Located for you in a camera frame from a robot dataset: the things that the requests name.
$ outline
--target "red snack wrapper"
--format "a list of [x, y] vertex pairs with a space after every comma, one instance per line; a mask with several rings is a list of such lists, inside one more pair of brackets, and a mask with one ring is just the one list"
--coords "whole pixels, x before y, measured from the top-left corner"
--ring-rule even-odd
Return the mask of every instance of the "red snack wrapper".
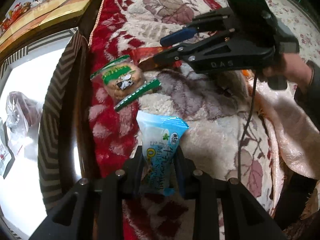
[[[160, 67], [169, 67], [168, 65], [158, 65], [153, 61], [153, 56], [159, 52], [164, 51], [170, 47], [150, 47], [150, 48], [137, 48], [130, 52], [130, 58], [134, 64], [138, 66], [142, 71], [150, 71]], [[176, 61], [172, 65], [173, 67], [180, 67], [181, 62]]]

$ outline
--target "blue candy wrapper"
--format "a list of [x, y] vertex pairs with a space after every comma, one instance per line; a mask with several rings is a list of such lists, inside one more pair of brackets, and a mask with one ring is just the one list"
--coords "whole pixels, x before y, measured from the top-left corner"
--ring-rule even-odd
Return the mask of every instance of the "blue candy wrapper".
[[146, 175], [140, 191], [171, 195], [174, 189], [169, 188], [170, 165], [179, 140], [189, 126], [178, 117], [143, 111], [138, 111], [137, 122], [142, 132], [142, 153], [146, 160]]

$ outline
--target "fabric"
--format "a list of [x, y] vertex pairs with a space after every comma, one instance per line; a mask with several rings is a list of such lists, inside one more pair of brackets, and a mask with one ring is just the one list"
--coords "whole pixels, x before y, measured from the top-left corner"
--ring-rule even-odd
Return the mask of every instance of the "fabric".
[[[219, 7], [213, 0], [104, 0], [90, 38], [92, 72], [133, 48], [160, 46], [160, 38], [181, 29], [194, 16]], [[189, 42], [208, 36], [202, 33]], [[121, 168], [141, 144], [135, 121], [140, 108], [183, 118], [190, 126], [180, 143], [184, 155], [215, 178], [236, 176], [236, 152], [250, 101], [242, 74], [230, 72], [211, 80], [183, 64], [178, 72], [162, 70], [144, 75], [147, 81], [158, 77], [161, 89], [144, 95], [119, 113], [114, 112], [113, 100], [105, 90], [93, 84], [89, 122], [101, 175]], [[261, 119], [254, 114], [242, 150], [242, 181], [272, 213], [269, 143]], [[191, 239], [194, 205], [194, 201], [184, 201], [179, 194], [126, 201], [124, 238]], [[220, 238], [224, 239], [221, 205], [219, 212]]]
[[312, 68], [313, 76], [306, 95], [303, 95], [299, 87], [294, 94], [294, 100], [307, 113], [313, 124], [320, 129], [319, 115], [319, 94], [320, 94], [320, 68], [311, 60], [308, 60], [307, 65]]
[[[284, 5], [279, 0], [266, 0], [270, 10], [298, 37], [300, 56], [320, 63], [320, 33], [295, 6]], [[290, 168], [298, 174], [319, 179], [320, 135], [306, 113], [294, 101], [297, 85], [289, 83], [286, 91], [274, 92], [266, 83], [257, 83], [256, 108], [264, 118], [271, 140], [272, 179], [275, 206]], [[308, 200], [303, 218], [319, 209], [320, 187]]]

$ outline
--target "striped border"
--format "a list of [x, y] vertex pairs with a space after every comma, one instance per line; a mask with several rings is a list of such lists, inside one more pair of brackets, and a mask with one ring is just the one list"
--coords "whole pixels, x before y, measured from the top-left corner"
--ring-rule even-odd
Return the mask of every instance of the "striped border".
[[80, 48], [82, 48], [81, 64], [83, 64], [85, 62], [87, 42], [77, 30], [66, 46], [53, 72], [48, 92], [45, 96], [39, 130], [38, 168], [40, 188], [47, 212], [63, 197], [58, 163], [60, 111], [65, 86], [68, 83], [73, 63]]
[[11, 233], [13, 234], [13, 236], [17, 239], [17, 240], [20, 240], [22, 239], [20, 236], [18, 236], [15, 232], [13, 232], [11, 229], [10, 229]]
[[0, 68], [0, 80], [2, 79], [4, 72], [7, 70], [8, 66], [12, 64], [13, 62], [17, 61], [18, 59], [26, 56], [29, 54], [30, 51], [33, 51], [34, 49], [37, 49], [41, 46], [47, 45], [51, 42], [61, 40], [63, 38], [72, 37], [75, 32], [77, 31], [77, 28], [68, 29], [62, 32], [58, 32], [52, 35], [49, 35], [45, 38], [42, 38], [38, 41], [35, 41], [22, 49], [18, 50], [14, 54], [12, 54], [10, 57], [8, 57], [1, 65]]

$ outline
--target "fluffy blanket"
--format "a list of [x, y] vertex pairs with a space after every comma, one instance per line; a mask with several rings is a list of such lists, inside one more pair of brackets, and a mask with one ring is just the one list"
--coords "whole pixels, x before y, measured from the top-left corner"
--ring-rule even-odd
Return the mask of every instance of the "fluffy blanket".
[[[159, 46], [163, 36], [179, 30], [194, 16], [219, 7], [213, 0], [104, 0], [90, 40], [92, 71], [133, 48]], [[198, 35], [191, 42], [204, 37], [208, 34]], [[185, 156], [215, 178], [236, 177], [236, 152], [250, 100], [242, 74], [230, 72], [209, 79], [183, 64], [179, 71], [147, 72], [145, 77], [158, 77], [161, 89], [144, 95], [119, 113], [114, 112], [113, 101], [105, 90], [93, 85], [89, 121], [101, 175], [119, 169], [133, 156], [141, 138], [135, 120], [140, 108], [183, 118], [190, 126], [180, 143]], [[269, 143], [255, 113], [242, 150], [242, 181], [272, 213]], [[183, 201], [178, 194], [126, 201], [123, 210], [125, 239], [192, 238], [194, 202]], [[223, 239], [221, 207], [220, 234]]]

